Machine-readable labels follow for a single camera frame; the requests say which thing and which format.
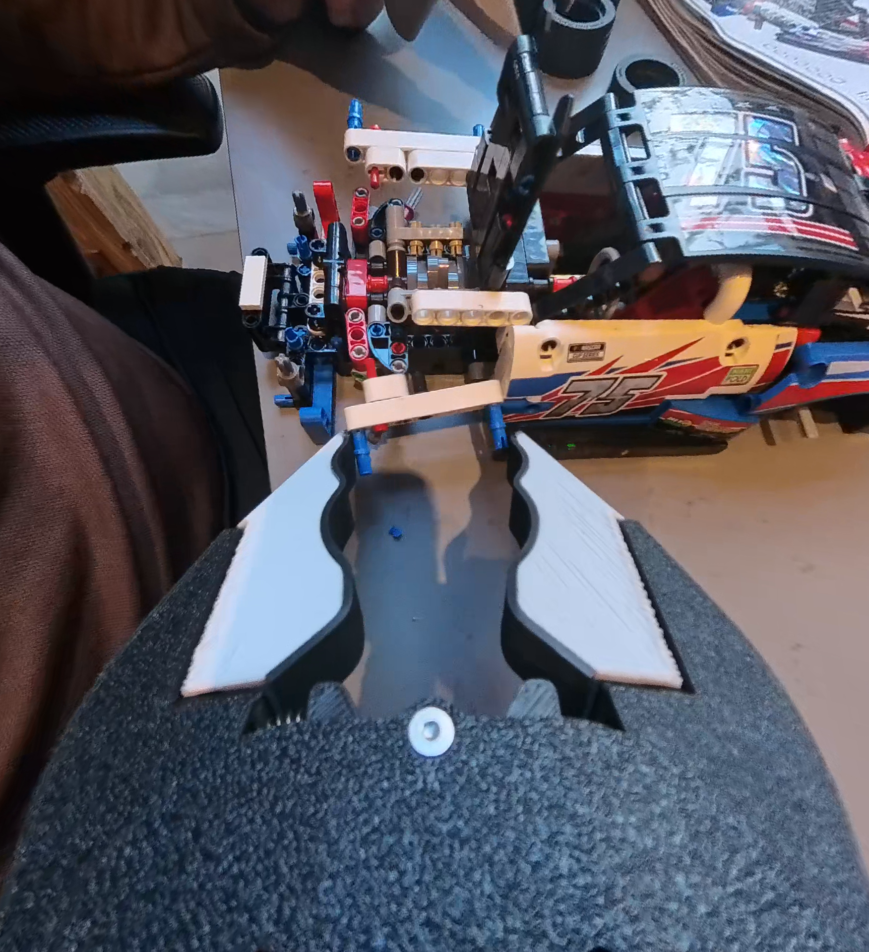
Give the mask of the toy brick race car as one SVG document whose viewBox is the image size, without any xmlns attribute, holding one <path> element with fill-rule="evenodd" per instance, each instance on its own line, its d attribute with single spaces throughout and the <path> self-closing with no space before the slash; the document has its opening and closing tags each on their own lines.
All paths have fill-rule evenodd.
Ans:
<svg viewBox="0 0 869 952">
<path fill-rule="evenodd" d="M 563 457 L 714 453 L 775 415 L 869 432 L 869 142 L 762 97 L 685 86 L 549 111 L 513 41 L 471 136 L 364 125 L 367 184 L 293 194 L 254 249 L 244 326 L 310 438 L 364 402 L 497 379 L 509 437 Z"/>
</svg>

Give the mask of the white beam assembly with pins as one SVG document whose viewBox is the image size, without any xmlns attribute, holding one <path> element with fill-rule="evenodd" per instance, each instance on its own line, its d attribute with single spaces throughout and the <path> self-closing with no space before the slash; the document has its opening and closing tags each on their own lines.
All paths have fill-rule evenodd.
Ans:
<svg viewBox="0 0 869 952">
<path fill-rule="evenodd" d="M 488 379 L 462 386 L 411 394 L 402 374 L 368 377 L 362 383 L 364 402 L 344 411 L 346 432 L 352 435 L 357 472 L 372 474 L 368 432 L 379 426 L 422 418 L 486 410 L 495 451 L 508 447 L 500 381 Z"/>
</svg>

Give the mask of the person's left forearm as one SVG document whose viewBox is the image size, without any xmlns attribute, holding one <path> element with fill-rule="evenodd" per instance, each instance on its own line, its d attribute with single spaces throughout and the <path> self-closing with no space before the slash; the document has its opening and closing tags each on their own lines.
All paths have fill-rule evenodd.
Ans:
<svg viewBox="0 0 869 952">
<path fill-rule="evenodd" d="M 313 2 L 0 2 L 0 81 L 155 81 L 261 61 Z"/>
</svg>

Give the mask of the person's brown shirt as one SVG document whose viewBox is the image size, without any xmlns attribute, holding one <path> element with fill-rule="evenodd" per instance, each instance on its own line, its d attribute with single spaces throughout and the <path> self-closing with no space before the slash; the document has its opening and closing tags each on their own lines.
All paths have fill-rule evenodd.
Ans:
<svg viewBox="0 0 869 952">
<path fill-rule="evenodd" d="M 73 710 L 228 528 L 183 378 L 0 244 L 0 878 Z"/>
</svg>

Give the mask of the black trousers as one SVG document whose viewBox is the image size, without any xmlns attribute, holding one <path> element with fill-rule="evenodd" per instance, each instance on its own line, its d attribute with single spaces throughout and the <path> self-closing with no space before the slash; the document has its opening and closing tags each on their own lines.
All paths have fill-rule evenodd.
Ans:
<svg viewBox="0 0 869 952">
<path fill-rule="evenodd" d="M 94 306 L 187 383 L 216 440 L 231 527 L 270 493 L 254 347 L 238 272 L 160 267 L 100 278 Z"/>
</svg>

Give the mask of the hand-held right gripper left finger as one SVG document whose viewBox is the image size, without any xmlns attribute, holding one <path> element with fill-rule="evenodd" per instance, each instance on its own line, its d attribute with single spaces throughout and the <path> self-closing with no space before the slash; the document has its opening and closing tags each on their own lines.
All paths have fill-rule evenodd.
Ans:
<svg viewBox="0 0 869 952">
<path fill-rule="evenodd" d="M 354 572 L 351 437 L 335 435 L 239 524 L 238 546 L 193 651 L 183 698 L 259 688 L 256 715 L 304 715 L 365 646 Z"/>
</svg>

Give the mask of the black toy tyre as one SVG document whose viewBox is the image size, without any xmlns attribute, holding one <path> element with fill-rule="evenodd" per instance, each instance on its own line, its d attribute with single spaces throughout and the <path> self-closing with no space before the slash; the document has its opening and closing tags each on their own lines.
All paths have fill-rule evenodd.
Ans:
<svg viewBox="0 0 869 952">
<path fill-rule="evenodd" d="M 539 68 L 560 79 L 592 76 L 616 17 L 613 1 L 544 1 L 535 29 Z"/>
<path fill-rule="evenodd" d="M 682 88 L 689 82 L 686 72 L 675 63 L 655 56 L 628 56 L 615 66 L 609 93 L 625 108 L 634 104 L 640 91 Z"/>
</svg>

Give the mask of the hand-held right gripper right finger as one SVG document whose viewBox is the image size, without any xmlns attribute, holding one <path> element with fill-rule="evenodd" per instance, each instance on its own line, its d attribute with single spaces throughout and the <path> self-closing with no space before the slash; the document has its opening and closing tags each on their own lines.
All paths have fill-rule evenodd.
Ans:
<svg viewBox="0 0 869 952">
<path fill-rule="evenodd" d="M 563 715 L 615 715 L 611 685 L 682 690 L 624 518 L 529 436 L 510 439 L 510 530 L 519 546 L 501 649 L 525 682 L 543 681 Z"/>
</svg>

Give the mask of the grey desk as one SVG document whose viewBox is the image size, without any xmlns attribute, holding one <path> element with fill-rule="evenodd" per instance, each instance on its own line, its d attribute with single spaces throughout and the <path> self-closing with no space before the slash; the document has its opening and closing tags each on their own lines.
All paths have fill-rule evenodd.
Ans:
<svg viewBox="0 0 869 952">
<path fill-rule="evenodd" d="M 283 256 L 290 192 L 361 181 L 342 156 L 349 101 L 369 124 L 467 133 L 496 108 L 502 51 L 451 5 L 417 41 L 378 18 L 354 37 L 303 30 L 285 59 L 221 75 L 243 252 Z M 784 684 L 833 773 L 869 872 L 869 434 L 797 421 L 755 427 L 696 457 L 570 460 L 603 500 L 639 521 L 744 632 Z M 499 631 L 511 487 L 478 415 L 406 427 L 357 481 L 346 548 L 366 647 L 346 687 L 388 716 L 432 696 L 504 713 L 519 680 Z M 388 535 L 391 526 L 403 538 Z"/>
</svg>

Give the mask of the wooden board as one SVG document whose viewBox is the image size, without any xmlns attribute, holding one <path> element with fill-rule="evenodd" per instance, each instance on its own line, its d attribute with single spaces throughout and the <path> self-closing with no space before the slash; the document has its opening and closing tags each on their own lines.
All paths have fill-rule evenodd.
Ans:
<svg viewBox="0 0 869 952">
<path fill-rule="evenodd" d="M 96 278 L 182 267 L 170 240 L 116 167 L 60 173 L 45 188 Z"/>
</svg>

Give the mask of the toy car instruction booklet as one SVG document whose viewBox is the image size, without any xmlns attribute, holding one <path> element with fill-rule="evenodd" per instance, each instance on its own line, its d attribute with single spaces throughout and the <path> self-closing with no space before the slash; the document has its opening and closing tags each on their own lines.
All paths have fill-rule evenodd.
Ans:
<svg viewBox="0 0 869 952">
<path fill-rule="evenodd" d="M 707 86 L 761 92 L 869 142 L 869 1 L 640 1 Z"/>
</svg>

